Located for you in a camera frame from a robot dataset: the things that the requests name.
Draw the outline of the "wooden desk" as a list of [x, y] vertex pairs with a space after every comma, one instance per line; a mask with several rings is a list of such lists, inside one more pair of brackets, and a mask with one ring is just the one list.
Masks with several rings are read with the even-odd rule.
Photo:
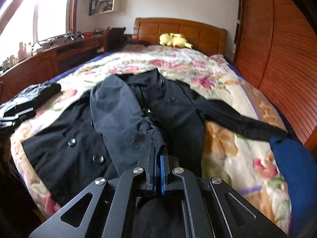
[[97, 56], [104, 36], [58, 45], [16, 64], [1, 76], [1, 103], [32, 84], [42, 83]]

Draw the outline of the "folded black garment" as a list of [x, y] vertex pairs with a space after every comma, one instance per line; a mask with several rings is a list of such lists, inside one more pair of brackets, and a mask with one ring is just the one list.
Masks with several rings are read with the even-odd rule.
[[61, 91], [61, 85], [46, 81], [32, 84], [1, 104], [1, 132], [13, 132], [23, 121], [35, 117], [36, 110]]

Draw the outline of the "dark wooden chair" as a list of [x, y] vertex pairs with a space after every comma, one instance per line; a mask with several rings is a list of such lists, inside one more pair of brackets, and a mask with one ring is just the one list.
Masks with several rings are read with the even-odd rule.
[[104, 32], [103, 49], [104, 52], [116, 52], [123, 48], [127, 37], [126, 27], [108, 27]]

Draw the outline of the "floral bed blanket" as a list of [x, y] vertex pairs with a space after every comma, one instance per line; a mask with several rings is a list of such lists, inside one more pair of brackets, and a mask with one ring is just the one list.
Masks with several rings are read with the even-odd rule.
[[[220, 54], [207, 56], [187, 48], [128, 45], [114, 55], [100, 55], [55, 78], [61, 93], [52, 97], [33, 119], [11, 137], [11, 155], [22, 180], [43, 215], [51, 210], [52, 191], [38, 176], [25, 153], [23, 141], [53, 123], [85, 91], [111, 74], [137, 75], [150, 70], [181, 81], [212, 101], [219, 99], [242, 115], [284, 128], [281, 117], [264, 95], [239, 77]], [[207, 122], [202, 150], [202, 174], [219, 175], [283, 231], [291, 222], [287, 185], [267, 142], [248, 140], [214, 122]]]

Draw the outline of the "yellow plush toy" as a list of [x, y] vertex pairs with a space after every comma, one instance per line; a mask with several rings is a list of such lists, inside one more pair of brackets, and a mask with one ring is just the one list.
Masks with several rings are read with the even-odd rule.
[[159, 44], [163, 46], [175, 47], [175, 48], [188, 48], [192, 49], [193, 45], [188, 43], [185, 36], [175, 33], [164, 33], [159, 37]]

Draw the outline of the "black trench coat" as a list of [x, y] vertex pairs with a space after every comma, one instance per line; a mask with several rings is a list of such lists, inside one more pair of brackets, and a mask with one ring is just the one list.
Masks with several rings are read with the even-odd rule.
[[[268, 141], [287, 133], [208, 100], [157, 70], [111, 75], [23, 149], [62, 207], [31, 237], [285, 237], [222, 178], [202, 175], [205, 123]], [[156, 194], [137, 163], [156, 149]], [[178, 159], [161, 194], [160, 156]]]

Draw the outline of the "wooden headboard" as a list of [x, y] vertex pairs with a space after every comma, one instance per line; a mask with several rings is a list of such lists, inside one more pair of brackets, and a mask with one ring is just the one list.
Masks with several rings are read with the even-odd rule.
[[210, 56], [224, 54], [227, 31], [205, 23], [174, 18], [136, 18], [132, 39], [157, 44], [165, 33], [182, 34], [190, 44]]

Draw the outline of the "brown louvered wardrobe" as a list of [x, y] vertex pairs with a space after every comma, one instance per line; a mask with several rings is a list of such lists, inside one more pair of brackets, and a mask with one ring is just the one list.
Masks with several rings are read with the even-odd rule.
[[235, 64], [315, 153], [316, 34], [292, 0], [240, 1]]

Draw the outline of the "blue garment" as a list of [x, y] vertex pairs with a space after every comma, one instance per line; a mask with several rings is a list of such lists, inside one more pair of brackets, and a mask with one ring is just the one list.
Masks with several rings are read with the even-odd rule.
[[316, 216], [316, 161], [301, 143], [273, 137], [269, 141], [291, 200], [290, 237], [296, 237]]

